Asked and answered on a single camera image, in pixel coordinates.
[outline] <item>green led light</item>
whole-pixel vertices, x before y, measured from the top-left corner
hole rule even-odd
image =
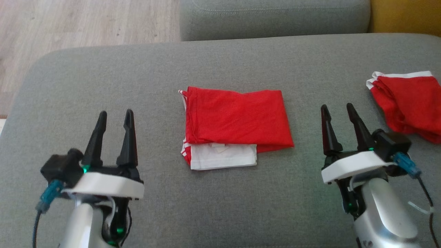
[[[83,165],[83,172],[86,173],[90,169],[90,165]]]

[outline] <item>gray upholstery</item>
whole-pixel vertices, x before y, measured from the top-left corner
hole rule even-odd
[[[365,86],[373,71],[430,70],[441,79],[441,38],[349,34],[68,49],[30,70],[0,136],[1,247],[29,247],[34,205],[46,186],[40,167],[51,154],[84,150],[97,116],[108,111],[102,158],[115,162],[124,113],[135,113],[145,198],[131,202],[127,247],[355,247],[352,219],[336,185],[325,185],[320,106],[339,141],[356,148],[345,105],[367,127],[387,128]],[[248,168],[191,171],[179,153],[188,85],[250,92],[282,90],[295,148],[258,155]],[[441,204],[441,146],[411,135],[412,158],[436,206]],[[403,201],[427,208],[408,177],[391,179]],[[41,219],[40,248],[56,247],[73,203],[56,200]],[[432,247],[426,215],[406,205],[423,247]],[[435,221],[440,233],[440,223]]]
[[[365,33],[369,0],[181,0],[182,41]]]

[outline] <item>white trim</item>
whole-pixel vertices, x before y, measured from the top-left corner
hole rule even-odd
[[[185,97],[184,94],[182,94],[182,92],[183,92],[182,90],[179,90],[179,94],[181,94],[182,101],[184,102],[184,109],[187,110],[187,103],[186,103],[187,97]]]
[[[0,119],[0,135],[3,131],[4,124],[6,123],[6,119]]]
[[[187,153],[184,155],[184,153],[185,153],[185,148],[190,147],[191,144],[187,142],[187,139],[186,139],[186,138],[184,138],[184,140],[183,140],[182,142],[183,142],[183,144],[182,144],[181,154],[185,157],[185,156],[187,156]]]
[[[410,79],[410,78],[417,78],[417,77],[433,77],[432,73],[430,71],[418,71],[418,72],[412,72],[407,74],[384,74],[379,71],[374,71],[372,73],[371,79],[366,81],[366,87],[371,90],[373,88],[373,82],[375,82],[379,76],[387,77],[387,78],[403,78],[403,79]]]

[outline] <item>folded red shirt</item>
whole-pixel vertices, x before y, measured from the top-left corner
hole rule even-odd
[[[441,86],[430,71],[372,76],[366,86],[393,131],[441,143]]]
[[[186,142],[257,144],[257,152],[294,147],[280,90],[237,93],[188,87]]]

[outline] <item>blue cable connector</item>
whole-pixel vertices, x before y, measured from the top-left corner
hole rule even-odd
[[[64,183],[62,181],[52,180],[43,192],[43,194],[40,196],[40,202],[35,206],[35,209],[45,214],[54,199],[61,194],[63,188]]]
[[[395,153],[393,161],[403,168],[412,179],[418,178],[421,175],[421,170],[416,167],[415,163],[406,154],[402,152]]]

